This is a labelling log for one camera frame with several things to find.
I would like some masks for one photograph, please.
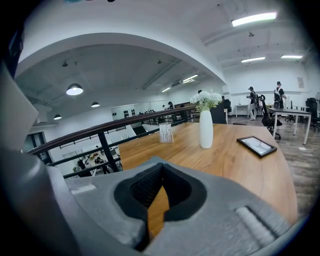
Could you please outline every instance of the white table leg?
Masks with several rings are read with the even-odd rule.
[[[309,118],[308,118],[308,124],[307,124],[308,126],[306,127],[303,145],[306,145],[306,143],[307,143],[309,129],[310,129],[310,123],[311,123],[311,115],[309,115]]]
[[[278,122],[278,113],[275,112],[274,127],[273,127],[273,138],[276,137],[277,122]]]
[[[293,135],[296,135],[296,131],[297,131],[297,123],[298,123],[298,115],[295,115],[295,124],[294,124],[294,133]]]

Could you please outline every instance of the ceiling light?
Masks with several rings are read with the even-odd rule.
[[[191,82],[193,82],[193,81],[194,81],[193,79],[190,79],[190,80],[187,80],[187,81],[182,82],[182,84],[191,83]]]
[[[301,59],[303,56],[299,55],[283,55],[281,59]]]
[[[187,79],[182,80],[182,82],[188,81],[188,80],[190,80],[190,79],[192,79],[192,78],[196,78],[197,76],[198,76],[198,75],[195,74],[195,75],[193,75],[193,76],[191,76],[191,77],[189,77],[189,78],[187,78]]]
[[[61,118],[62,118],[61,115],[56,114],[53,119],[54,119],[54,120],[59,120],[59,119],[61,119]]]
[[[250,23],[250,22],[274,20],[276,17],[277,17],[277,13],[276,12],[262,13],[262,14],[257,14],[257,15],[248,16],[248,17],[244,17],[244,18],[239,18],[239,19],[233,20],[232,21],[232,25],[234,27],[236,27],[236,26],[243,25],[243,24]]]
[[[78,95],[83,93],[83,89],[78,83],[73,83],[69,85],[68,89],[66,90],[66,94],[68,95]]]
[[[96,107],[99,107],[99,106],[100,106],[100,104],[95,101],[94,103],[92,103],[91,108],[96,108]]]
[[[164,89],[163,91],[162,91],[162,93],[164,93],[165,91],[168,91],[168,90],[170,90],[171,89],[171,87],[168,87],[167,89]]]
[[[244,59],[241,62],[245,63],[245,62],[254,62],[254,61],[261,61],[264,60],[266,57],[259,57],[259,58],[249,58],[249,59]]]

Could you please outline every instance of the framed picture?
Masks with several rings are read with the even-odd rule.
[[[272,152],[277,151],[277,148],[275,146],[272,146],[271,144],[255,136],[237,138],[236,141],[244,145],[260,158],[263,158],[271,154]]]

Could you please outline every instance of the black metal railing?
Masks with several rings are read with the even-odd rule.
[[[192,117],[188,116],[188,111],[190,112],[193,109],[194,109],[194,107],[182,107],[179,109],[170,109],[170,110],[165,110],[165,111],[153,112],[153,113],[148,113],[148,114],[144,114],[144,115],[132,116],[132,117],[128,117],[128,118],[124,118],[124,119],[120,119],[120,120],[116,120],[116,121],[112,121],[112,122],[108,122],[108,123],[103,123],[103,124],[100,124],[97,126],[93,126],[91,128],[80,130],[80,131],[65,135],[63,137],[54,139],[54,140],[49,141],[45,144],[42,144],[39,147],[36,147],[36,148],[29,150],[28,153],[33,154],[33,155],[38,155],[42,152],[54,149],[56,147],[60,147],[62,149],[62,148],[67,147],[69,145],[75,145],[76,143],[79,143],[79,142],[82,142],[85,140],[89,140],[89,139],[92,139],[92,138],[95,138],[98,136],[100,143],[101,143],[101,147],[97,147],[93,150],[89,150],[87,152],[76,154],[74,156],[71,156],[71,157],[68,157],[68,158],[53,162],[53,163],[49,163],[48,166],[57,166],[57,165],[69,162],[71,160],[79,159],[81,157],[86,157],[86,156],[91,155],[95,152],[103,150],[104,154],[107,158],[106,162],[85,168],[85,169],[77,171],[77,172],[73,172],[73,173],[64,175],[63,177],[66,179],[66,178],[70,178],[70,177],[77,176],[77,175],[83,175],[83,174],[86,174],[87,172],[90,172],[95,169],[99,169],[99,168],[106,166],[106,165],[109,165],[114,172],[118,172],[119,169],[116,165],[116,162],[120,162],[121,158],[120,157],[113,158],[113,156],[111,155],[111,152],[110,152],[110,148],[118,146],[118,145],[126,143],[126,142],[129,142],[129,141],[132,141],[132,140],[135,140],[135,139],[138,139],[138,138],[141,138],[141,137],[144,137],[144,136],[147,136],[149,134],[156,133],[159,131],[159,128],[148,131],[148,132],[144,132],[142,134],[139,134],[139,135],[136,135],[133,137],[122,139],[122,140],[119,140],[119,141],[111,143],[111,144],[108,144],[105,134],[110,133],[110,131],[114,130],[114,129],[116,129],[118,131],[119,128],[126,127],[126,125],[135,124],[135,123],[143,122],[146,120],[155,120],[160,117],[168,116],[168,115],[174,115],[175,117],[177,115],[180,116],[180,118],[174,118],[174,121],[171,122],[172,126],[177,126],[181,123],[185,123],[191,119],[197,118],[197,116],[192,116]]]

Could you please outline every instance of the ribbed white vase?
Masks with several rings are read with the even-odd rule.
[[[200,146],[209,149],[214,140],[214,127],[209,110],[200,113]]]

